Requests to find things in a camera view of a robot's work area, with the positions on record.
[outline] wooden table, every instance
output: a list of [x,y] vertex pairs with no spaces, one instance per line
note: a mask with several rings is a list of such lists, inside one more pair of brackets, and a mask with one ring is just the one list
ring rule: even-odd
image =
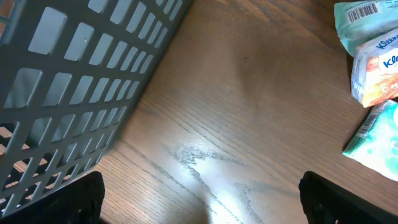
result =
[[306,223],[312,170],[392,213],[398,183],[341,154],[351,97],[333,0],[196,0],[96,167],[109,223]]

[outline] kleenex package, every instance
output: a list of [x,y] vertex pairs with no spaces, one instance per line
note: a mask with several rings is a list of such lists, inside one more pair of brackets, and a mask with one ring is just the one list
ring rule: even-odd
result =
[[398,27],[398,1],[337,3],[335,20],[341,43],[354,56],[357,46]]
[[357,47],[351,93],[364,107],[398,96],[398,29]]
[[382,175],[398,181],[398,104],[375,106],[344,151]]

